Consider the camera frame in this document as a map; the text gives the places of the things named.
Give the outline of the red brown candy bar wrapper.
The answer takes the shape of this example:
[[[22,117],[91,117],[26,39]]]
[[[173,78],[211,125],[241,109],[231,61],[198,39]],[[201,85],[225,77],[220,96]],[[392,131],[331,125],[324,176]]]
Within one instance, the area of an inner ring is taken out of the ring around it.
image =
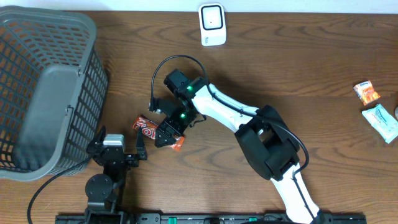
[[[142,133],[143,135],[155,140],[155,134],[157,130],[158,125],[151,121],[150,119],[146,118],[144,115],[139,115],[134,124],[132,125],[132,128],[135,130],[138,130],[139,128],[142,128]],[[179,136],[175,137],[176,143],[169,145],[172,149],[176,151],[180,151],[182,148],[182,145],[185,141],[185,136]]]

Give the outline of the orange white small packet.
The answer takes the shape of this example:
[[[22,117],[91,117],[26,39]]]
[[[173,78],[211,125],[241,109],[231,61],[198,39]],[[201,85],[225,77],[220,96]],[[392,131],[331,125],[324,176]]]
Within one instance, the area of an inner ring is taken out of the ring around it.
[[[369,80],[355,85],[353,89],[364,106],[380,99],[381,97]]]

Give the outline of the light green wet wipes pack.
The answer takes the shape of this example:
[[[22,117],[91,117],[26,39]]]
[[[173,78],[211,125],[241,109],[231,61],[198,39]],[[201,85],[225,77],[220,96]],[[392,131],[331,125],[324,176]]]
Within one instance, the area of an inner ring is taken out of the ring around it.
[[[397,120],[381,104],[361,113],[386,143],[397,137]]]

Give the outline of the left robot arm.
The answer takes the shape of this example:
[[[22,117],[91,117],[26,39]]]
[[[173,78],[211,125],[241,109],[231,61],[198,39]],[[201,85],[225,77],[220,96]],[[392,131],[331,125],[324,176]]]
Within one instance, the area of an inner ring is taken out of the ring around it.
[[[103,172],[89,178],[85,185],[88,197],[84,224],[134,223],[134,215],[120,208],[126,184],[127,172],[147,160],[147,151],[142,129],[136,137],[135,154],[126,154],[122,134],[106,134],[102,127],[86,149]]]

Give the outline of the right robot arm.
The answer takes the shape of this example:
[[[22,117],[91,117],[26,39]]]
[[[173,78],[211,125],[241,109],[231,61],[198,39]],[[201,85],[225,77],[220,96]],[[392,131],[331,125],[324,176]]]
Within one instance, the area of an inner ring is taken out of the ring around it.
[[[287,216],[294,223],[319,223],[321,212],[303,182],[298,151],[307,152],[303,142],[291,132],[271,106],[256,108],[242,104],[220,92],[207,77],[194,80],[174,70],[164,80],[178,103],[152,97],[149,109],[164,113],[157,128],[155,145],[175,142],[197,115],[211,117],[230,129],[251,168],[271,181],[284,202]]]

